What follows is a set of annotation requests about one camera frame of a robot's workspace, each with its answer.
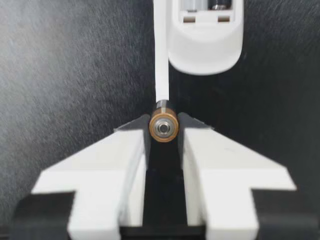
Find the black fabric background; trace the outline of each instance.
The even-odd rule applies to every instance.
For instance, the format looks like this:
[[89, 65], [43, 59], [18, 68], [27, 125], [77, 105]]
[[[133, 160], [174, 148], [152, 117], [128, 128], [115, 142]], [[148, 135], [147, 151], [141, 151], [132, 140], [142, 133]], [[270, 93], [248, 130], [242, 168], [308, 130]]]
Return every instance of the black fabric background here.
[[[40, 171], [151, 111], [150, 0], [0, 1], [0, 225]], [[245, 0], [243, 51], [170, 96], [288, 167], [320, 213], [320, 2]]]

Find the white strip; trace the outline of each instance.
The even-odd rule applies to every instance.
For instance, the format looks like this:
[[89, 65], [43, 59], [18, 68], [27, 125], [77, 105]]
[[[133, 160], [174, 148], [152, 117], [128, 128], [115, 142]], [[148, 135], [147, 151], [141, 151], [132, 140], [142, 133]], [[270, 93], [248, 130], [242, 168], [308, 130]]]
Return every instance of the white strip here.
[[155, 100], [169, 100], [167, 0], [153, 0]]

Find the copper battery top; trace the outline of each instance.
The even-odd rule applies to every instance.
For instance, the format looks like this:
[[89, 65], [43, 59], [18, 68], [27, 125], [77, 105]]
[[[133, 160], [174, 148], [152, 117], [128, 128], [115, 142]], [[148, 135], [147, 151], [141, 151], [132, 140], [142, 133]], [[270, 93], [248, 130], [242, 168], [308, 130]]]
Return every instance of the copper battery top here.
[[151, 136], [160, 143], [168, 143], [178, 135], [179, 123], [177, 114], [168, 101], [157, 102], [156, 109], [151, 115], [149, 131]]

